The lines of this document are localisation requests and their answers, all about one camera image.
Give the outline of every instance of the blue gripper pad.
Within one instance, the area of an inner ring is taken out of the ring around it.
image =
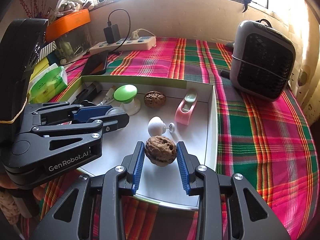
[[[186,191],[186,194],[189,195],[190,193],[189,172],[188,172],[186,161],[184,159],[179,143],[177,143],[177,162],[179,166],[183,189]]]
[[[95,106],[88,108],[81,108],[76,114],[73,115],[73,119],[80,122],[86,123],[90,118],[97,116],[104,116],[106,112],[111,109],[112,106]]]
[[[142,173],[142,167],[144,162],[144,143],[141,143],[141,147],[139,150],[139,155],[137,158],[136,166],[133,170],[133,179],[132,179],[132,192],[135,195],[137,190],[139,189],[140,179],[141,179],[141,173]]]

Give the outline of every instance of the portable heater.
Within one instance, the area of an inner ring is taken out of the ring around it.
[[[277,30],[255,21],[239,24],[230,80],[234,87],[268,101],[279,98],[290,78],[296,52]]]

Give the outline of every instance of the power strip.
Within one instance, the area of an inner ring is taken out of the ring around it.
[[[118,47],[124,39],[119,40],[116,43],[108,44],[105,42],[100,42],[89,49],[90,54],[94,55],[103,51],[112,51]],[[128,50],[150,50],[152,47],[156,46],[156,37],[140,37],[137,40],[127,40],[119,49],[116,51],[128,51]]]

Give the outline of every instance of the rubber band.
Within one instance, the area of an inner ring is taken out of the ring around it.
[[[267,72],[269,72],[269,73],[271,73],[271,74],[273,74],[273,75],[275,75],[275,76],[277,76],[277,77],[279,77],[279,78],[282,78],[282,79],[284,79],[284,80],[287,80],[287,81],[289,80],[288,78],[284,78],[284,77],[282,77],[282,76],[279,76],[278,74],[276,74],[276,73],[274,73],[274,72],[272,72],[272,71],[270,71],[270,70],[268,70],[268,69],[266,69],[266,68],[263,68],[263,67],[260,67],[260,66],[258,66],[258,65],[252,64],[252,63],[250,63],[250,62],[244,61],[244,60],[242,60],[242,59],[236,58],[235,56],[233,56],[233,54],[231,55],[231,57],[233,57],[233,58],[236,59],[236,60],[240,60],[240,61],[243,62],[243,63],[247,63],[247,64],[249,64],[249,65],[251,65],[251,66],[254,66],[254,67],[257,67],[257,68],[261,68],[261,69],[263,69],[263,70],[265,70],[265,71],[267,71]]]
[[[19,111],[19,113],[17,113],[17,115],[16,115],[11,121],[0,121],[0,123],[9,123],[9,124],[14,123],[14,121],[15,121],[15,120],[19,117],[19,115],[22,113],[24,107],[25,107],[26,104],[27,104],[27,101],[28,101],[28,97],[26,97],[26,101],[24,102],[22,109]]]

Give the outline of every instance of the green tissue package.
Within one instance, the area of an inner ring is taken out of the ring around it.
[[[30,104],[47,103],[68,86],[64,67],[57,67],[44,74],[29,91]]]

